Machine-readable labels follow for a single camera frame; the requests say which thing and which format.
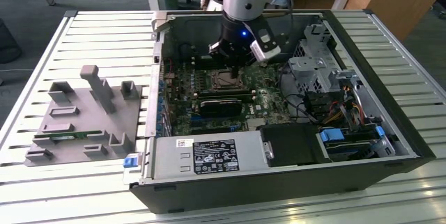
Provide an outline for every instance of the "slotted metal table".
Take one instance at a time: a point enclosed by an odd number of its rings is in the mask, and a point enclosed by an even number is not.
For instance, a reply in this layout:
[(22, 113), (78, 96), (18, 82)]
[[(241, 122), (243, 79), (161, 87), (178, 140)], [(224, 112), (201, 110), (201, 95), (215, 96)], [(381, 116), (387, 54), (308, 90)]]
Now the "slotted metal table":
[[(110, 86), (142, 85), (136, 151), (144, 148), (153, 40), (150, 11), (64, 17), (0, 131), (0, 222), (56, 223), (438, 223), (446, 218), (446, 96), (373, 15), (333, 11), (428, 143), (436, 160), (364, 191), (154, 215), (121, 182), (121, 160), (28, 168), (53, 81), (86, 87), (80, 67), (97, 65)], [(349, 67), (341, 50), (340, 57)]]

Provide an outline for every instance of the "warning label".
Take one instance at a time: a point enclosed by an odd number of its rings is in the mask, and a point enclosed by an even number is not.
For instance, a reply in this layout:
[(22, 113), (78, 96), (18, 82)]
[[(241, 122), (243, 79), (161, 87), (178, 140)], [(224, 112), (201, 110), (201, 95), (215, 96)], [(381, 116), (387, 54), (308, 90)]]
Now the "warning label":
[(237, 170), (236, 148), (232, 139), (193, 143), (193, 172), (196, 174)]

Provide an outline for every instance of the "blue latch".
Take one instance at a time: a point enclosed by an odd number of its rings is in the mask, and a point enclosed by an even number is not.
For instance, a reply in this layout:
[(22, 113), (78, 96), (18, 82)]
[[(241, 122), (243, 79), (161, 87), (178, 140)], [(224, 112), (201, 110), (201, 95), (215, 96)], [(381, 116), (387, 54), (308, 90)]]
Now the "blue latch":
[(320, 133), (320, 139), (323, 142), (329, 140), (343, 140), (343, 134), (339, 128), (324, 129)]
[(134, 168), (137, 167), (137, 157), (126, 157), (124, 159), (124, 168)]
[(376, 133), (379, 134), (379, 137), (383, 137), (385, 135), (384, 130), (380, 126), (376, 126)]

